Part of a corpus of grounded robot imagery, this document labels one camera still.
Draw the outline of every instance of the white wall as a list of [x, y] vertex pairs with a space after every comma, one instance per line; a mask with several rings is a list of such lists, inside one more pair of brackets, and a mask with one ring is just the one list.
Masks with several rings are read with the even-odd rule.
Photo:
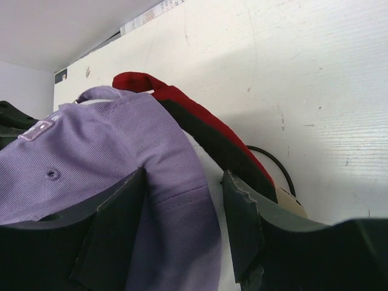
[[54, 106], [147, 72], [274, 154], [310, 218], [387, 216], [387, 26], [385, 0], [185, 1], [69, 66]]
[[53, 111], [54, 74], [0, 61], [0, 100], [38, 119]]
[[160, 0], [0, 1], [0, 59], [55, 72]]

